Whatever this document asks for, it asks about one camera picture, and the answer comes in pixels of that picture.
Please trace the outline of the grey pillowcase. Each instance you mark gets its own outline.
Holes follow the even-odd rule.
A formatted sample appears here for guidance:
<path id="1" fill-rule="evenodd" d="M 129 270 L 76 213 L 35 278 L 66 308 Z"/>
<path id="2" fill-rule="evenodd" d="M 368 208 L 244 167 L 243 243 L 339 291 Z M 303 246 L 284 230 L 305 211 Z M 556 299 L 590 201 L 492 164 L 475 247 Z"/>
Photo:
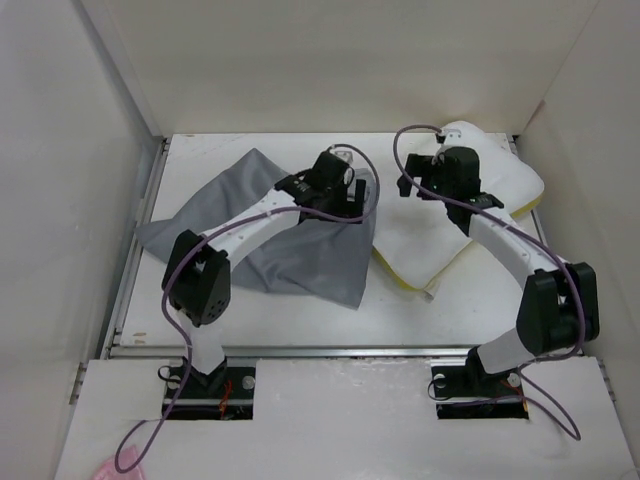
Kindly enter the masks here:
<path id="1" fill-rule="evenodd" d="M 286 175 L 262 152 L 251 149 L 201 187 L 173 217 L 137 227 L 136 238 L 166 263 L 180 233 L 202 233 L 231 220 Z M 370 215 L 363 223 L 306 220 L 249 254 L 234 268 L 232 283 L 268 294 L 313 295 L 357 309 L 373 250 L 377 187 L 366 169 L 358 169 L 356 178 L 366 182 L 365 210 Z"/>

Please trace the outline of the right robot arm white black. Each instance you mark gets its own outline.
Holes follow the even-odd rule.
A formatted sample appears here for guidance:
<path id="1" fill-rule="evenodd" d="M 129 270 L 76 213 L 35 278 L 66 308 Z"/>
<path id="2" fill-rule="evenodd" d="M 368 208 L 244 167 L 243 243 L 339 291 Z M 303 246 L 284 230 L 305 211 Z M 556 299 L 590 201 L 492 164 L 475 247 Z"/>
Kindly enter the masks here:
<path id="1" fill-rule="evenodd" d="M 432 370 L 437 396 L 499 396 L 518 368 L 573 355 L 599 336 L 594 269 L 567 262 L 525 233 L 505 204 L 483 191 L 475 150 L 453 146 L 433 156 L 411 153 L 397 186 L 403 197 L 415 192 L 422 200 L 443 202 L 449 221 L 489 251 L 522 292 L 511 330 L 471 348 L 464 365 Z"/>

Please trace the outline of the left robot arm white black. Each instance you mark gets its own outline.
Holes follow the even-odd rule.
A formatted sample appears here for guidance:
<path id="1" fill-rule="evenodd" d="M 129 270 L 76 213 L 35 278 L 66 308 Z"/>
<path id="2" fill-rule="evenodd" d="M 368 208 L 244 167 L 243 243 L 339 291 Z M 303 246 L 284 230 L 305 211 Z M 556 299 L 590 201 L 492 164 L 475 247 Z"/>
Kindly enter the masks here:
<path id="1" fill-rule="evenodd" d="M 230 221 L 180 233 L 161 284 L 161 311 L 185 345 L 177 389 L 211 397 L 229 383 L 225 354 L 207 342 L 230 305 L 232 274 L 246 257 L 304 223 L 358 227 L 374 215 L 379 198 L 378 176 L 357 177 L 348 161 L 326 149 L 311 167 L 281 177 Z"/>

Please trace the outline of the white pillow yellow edge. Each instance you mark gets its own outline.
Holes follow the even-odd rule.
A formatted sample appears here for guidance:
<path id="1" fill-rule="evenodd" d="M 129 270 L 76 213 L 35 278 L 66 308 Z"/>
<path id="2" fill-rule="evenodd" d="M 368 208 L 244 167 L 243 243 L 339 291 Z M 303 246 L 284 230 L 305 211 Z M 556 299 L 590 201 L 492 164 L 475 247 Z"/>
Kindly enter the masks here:
<path id="1" fill-rule="evenodd" d="M 510 146 L 466 121 L 454 121 L 443 128 L 462 132 L 462 146 L 479 155 L 482 190 L 502 201 L 512 217 L 531 211 L 540 202 L 543 180 Z M 381 193 L 373 238 L 374 257 L 401 287 L 433 293 L 439 274 L 471 240 L 447 219 L 443 203 L 399 195 L 396 182 L 401 172 L 392 155 L 376 164 Z"/>

